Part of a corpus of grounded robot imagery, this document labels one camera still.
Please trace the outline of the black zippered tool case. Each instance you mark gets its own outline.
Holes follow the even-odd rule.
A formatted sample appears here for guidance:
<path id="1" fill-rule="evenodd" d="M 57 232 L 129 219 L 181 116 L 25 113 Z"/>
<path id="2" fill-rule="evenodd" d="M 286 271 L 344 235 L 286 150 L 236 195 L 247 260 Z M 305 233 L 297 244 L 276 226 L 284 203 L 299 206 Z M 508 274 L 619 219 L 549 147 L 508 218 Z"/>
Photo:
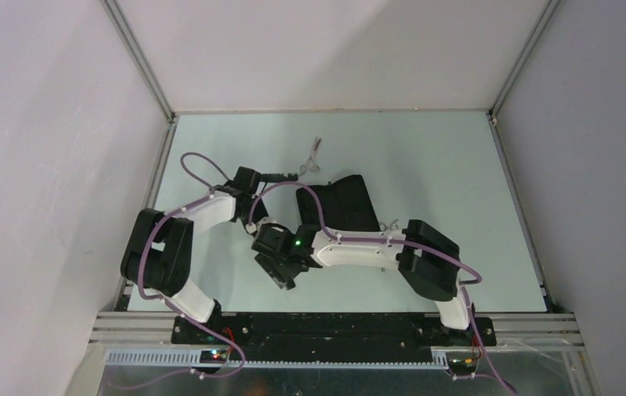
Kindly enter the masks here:
<path id="1" fill-rule="evenodd" d="M 309 185 L 322 206 L 325 225 L 330 229 L 379 232 L 365 179 L 360 174 L 343 177 L 326 185 Z"/>

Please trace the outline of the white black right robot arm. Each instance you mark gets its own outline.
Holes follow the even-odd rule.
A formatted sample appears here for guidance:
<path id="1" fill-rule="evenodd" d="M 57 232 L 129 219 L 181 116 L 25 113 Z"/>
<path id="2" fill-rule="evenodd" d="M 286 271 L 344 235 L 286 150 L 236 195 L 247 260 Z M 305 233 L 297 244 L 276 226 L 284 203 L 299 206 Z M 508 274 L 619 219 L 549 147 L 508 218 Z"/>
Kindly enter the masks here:
<path id="1" fill-rule="evenodd" d="M 269 218 L 244 228 L 253 237 L 256 262 L 282 289 L 293 288 L 294 278 L 312 268 L 398 271 L 417 295 L 436 304 L 448 342 L 463 345 L 476 332 L 459 289 L 459 247 L 421 220 L 412 219 L 406 228 L 391 231 L 345 231 L 308 224 L 291 232 Z"/>

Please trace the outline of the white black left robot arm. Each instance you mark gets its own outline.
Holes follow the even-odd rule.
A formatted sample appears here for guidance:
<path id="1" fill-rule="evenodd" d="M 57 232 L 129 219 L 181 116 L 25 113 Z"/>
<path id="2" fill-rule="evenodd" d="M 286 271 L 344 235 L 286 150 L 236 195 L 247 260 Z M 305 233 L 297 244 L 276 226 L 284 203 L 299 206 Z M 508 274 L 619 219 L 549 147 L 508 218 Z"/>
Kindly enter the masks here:
<path id="1" fill-rule="evenodd" d="M 184 317 L 194 319 L 191 331 L 203 343 L 217 342 L 223 320 L 213 315 L 219 303 L 191 280 L 192 243 L 198 233 L 218 224 L 248 221 L 259 185 L 266 176 L 240 167 L 234 179 L 212 186 L 205 196 L 165 212 L 141 210 L 134 223 L 120 274 L 143 292 L 144 299 L 158 299 Z"/>

